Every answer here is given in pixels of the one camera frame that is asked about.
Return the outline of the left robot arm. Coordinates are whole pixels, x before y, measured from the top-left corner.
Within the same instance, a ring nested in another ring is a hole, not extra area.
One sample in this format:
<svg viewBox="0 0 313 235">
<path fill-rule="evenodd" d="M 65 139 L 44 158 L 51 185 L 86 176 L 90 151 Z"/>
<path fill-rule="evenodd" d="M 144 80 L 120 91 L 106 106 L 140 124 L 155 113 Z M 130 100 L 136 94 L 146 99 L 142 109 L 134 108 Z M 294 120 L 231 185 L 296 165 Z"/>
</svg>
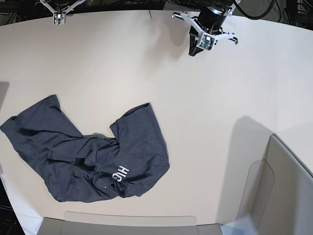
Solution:
<svg viewBox="0 0 313 235">
<path fill-rule="evenodd" d="M 229 0 L 209 0 L 200 5 L 198 16 L 185 16 L 191 27 L 189 30 L 189 55 L 210 51 L 218 41 L 227 39 L 238 43 L 232 32 L 224 32 L 222 24 L 233 12 L 234 5 Z"/>
</svg>

